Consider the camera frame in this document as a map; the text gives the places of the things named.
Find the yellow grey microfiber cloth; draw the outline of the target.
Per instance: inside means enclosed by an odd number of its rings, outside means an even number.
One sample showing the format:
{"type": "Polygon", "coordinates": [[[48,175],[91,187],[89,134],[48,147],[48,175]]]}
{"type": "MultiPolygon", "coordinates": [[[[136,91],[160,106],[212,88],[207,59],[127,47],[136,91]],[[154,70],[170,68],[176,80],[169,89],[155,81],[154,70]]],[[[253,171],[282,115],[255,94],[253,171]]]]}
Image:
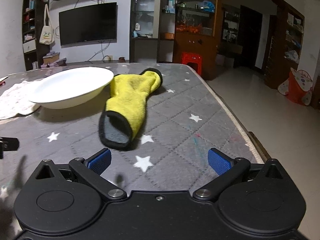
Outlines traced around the yellow grey microfiber cloth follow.
{"type": "Polygon", "coordinates": [[[99,138],[104,146],[118,150],[130,146],[144,123],[148,97],[162,83],[162,74],[155,68],[113,78],[110,98],[99,119],[99,138]]]}

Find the white ceramic bowl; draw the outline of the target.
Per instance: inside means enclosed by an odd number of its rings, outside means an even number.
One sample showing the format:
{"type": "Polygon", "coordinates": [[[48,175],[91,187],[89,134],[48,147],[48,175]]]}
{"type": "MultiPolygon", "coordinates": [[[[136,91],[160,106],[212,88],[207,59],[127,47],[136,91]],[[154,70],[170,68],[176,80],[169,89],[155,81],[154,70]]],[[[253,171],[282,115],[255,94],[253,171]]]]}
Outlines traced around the white ceramic bowl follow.
{"type": "Polygon", "coordinates": [[[114,78],[106,68],[81,67],[65,70],[27,88],[27,99],[49,109],[81,105],[96,97],[114,78]]]}

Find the white patterned towel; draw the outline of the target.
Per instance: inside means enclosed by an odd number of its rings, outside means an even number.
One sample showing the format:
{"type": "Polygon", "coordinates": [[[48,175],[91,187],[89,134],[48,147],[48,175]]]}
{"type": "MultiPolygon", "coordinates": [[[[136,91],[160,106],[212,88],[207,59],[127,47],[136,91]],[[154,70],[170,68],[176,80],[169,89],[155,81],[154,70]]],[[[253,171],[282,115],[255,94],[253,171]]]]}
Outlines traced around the white patterned towel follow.
{"type": "Polygon", "coordinates": [[[23,81],[14,84],[1,95],[1,120],[10,119],[18,115],[29,115],[40,108],[40,105],[27,99],[35,81],[23,81]]]}

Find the stack of boxes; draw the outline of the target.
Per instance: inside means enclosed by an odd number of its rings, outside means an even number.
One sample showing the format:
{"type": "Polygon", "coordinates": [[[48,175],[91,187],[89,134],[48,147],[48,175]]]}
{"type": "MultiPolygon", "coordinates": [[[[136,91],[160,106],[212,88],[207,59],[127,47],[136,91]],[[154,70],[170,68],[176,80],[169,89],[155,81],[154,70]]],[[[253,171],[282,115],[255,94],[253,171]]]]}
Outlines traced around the stack of boxes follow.
{"type": "Polygon", "coordinates": [[[43,64],[40,68],[61,67],[66,65],[67,58],[61,58],[59,52],[50,52],[43,57],[43,64]]]}

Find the red white bag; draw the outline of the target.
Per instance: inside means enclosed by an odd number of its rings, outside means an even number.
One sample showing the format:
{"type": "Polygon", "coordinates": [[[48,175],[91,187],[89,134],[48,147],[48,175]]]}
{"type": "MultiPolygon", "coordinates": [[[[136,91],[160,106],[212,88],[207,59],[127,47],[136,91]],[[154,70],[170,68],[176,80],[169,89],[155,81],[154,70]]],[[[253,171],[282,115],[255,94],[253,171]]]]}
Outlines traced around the red white bag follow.
{"type": "Polygon", "coordinates": [[[308,72],[290,69],[289,77],[278,86],[278,92],[299,105],[310,105],[313,81],[308,72]]]}

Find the low black tv bench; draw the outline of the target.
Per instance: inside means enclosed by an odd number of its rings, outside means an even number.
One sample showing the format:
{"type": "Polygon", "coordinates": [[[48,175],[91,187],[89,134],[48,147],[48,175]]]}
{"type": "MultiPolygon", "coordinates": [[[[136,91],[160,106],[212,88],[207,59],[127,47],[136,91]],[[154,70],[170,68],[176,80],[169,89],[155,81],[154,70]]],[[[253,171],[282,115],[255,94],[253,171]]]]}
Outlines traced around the low black tv bench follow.
{"type": "Polygon", "coordinates": [[[127,64],[129,61],[119,61],[119,60],[112,60],[112,61],[83,61],[83,62],[72,62],[72,63],[67,63],[68,67],[83,67],[83,66],[109,66],[113,64],[118,64],[118,63],[124,63],[127,64]]]}

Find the canvas tote bag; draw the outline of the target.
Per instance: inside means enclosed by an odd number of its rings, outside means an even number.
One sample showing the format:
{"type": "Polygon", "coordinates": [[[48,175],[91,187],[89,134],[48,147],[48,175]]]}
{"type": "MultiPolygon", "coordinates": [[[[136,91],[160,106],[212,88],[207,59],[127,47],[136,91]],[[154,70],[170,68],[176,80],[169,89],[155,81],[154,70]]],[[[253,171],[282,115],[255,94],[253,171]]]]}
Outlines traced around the canvas tote bag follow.
{"type": "Polygon", "coordinates": [[[51,45],[54,42],[54,29],[51,23],[48,4],[44,7],[43,27],[39,38],[40,44],[51,45]]]}

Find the red plastic stool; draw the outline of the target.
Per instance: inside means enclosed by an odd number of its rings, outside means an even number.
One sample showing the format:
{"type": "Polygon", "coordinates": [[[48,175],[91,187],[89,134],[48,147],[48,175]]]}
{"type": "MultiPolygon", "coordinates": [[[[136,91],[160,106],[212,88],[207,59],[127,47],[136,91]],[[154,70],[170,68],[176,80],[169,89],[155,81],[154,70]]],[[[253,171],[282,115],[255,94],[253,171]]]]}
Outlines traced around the red plastic stool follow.
{"type": "Polygon", "coordinates": [[[182,52],[181,64],[185,64],[193,68],[197,74],[202,75],[202,56],[197,53],[182,52]]]}

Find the black flat television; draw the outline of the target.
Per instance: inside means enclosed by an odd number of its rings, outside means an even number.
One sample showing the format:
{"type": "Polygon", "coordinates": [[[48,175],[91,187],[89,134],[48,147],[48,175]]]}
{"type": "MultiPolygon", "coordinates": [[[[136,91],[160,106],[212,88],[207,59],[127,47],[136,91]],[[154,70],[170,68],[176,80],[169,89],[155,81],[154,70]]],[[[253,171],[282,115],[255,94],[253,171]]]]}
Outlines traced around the black flat television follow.
{"type": "Polygon", "coordinates": [[[101,3],[59,13],[60,42],[69,45],[117,38],[117,3],[101,3]]]}

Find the glass door cabinet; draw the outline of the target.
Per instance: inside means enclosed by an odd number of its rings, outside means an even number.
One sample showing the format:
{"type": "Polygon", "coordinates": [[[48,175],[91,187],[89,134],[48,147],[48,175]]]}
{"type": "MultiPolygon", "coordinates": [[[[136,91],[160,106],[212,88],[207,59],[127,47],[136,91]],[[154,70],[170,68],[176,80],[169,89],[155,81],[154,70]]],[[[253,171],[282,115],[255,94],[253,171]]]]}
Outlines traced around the glass door cabinet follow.
{"type": "Polygon", "coordinates": [[[172,62],[175,12],[175,0],[131,0],[130,62],[172,62]]]}

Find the dark wooden display cabinet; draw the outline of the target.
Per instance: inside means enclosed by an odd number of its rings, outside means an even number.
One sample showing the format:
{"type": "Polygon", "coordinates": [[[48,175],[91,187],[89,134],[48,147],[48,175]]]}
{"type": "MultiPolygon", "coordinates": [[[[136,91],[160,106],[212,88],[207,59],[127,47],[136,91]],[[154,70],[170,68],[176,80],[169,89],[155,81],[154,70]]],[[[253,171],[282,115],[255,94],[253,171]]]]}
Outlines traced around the dark wooden display cabinet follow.
{"type": "Polygon", "coordinates": [[[223,10],[222,0],[175,0],[175,35],[172,60],[183,61],[184,55],[202,60],[198,74],[205,80],[217,76],[216,56],[220,45],[223,10]]]}

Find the black wall bookshelf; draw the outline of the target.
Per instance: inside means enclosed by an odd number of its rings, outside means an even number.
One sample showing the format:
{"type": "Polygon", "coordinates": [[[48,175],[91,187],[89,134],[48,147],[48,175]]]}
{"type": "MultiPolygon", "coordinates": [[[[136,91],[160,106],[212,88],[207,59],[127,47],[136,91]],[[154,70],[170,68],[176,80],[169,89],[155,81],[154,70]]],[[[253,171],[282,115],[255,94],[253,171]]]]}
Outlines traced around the black wall bookshelf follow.
{"type": "Polygon", "coordinates": [[[40,43],[46,5],[44,0],[23,0],[22,3],[22,48],[27,71],[40,68],[43,57],[50,51],[48,45],[40,43]]]}

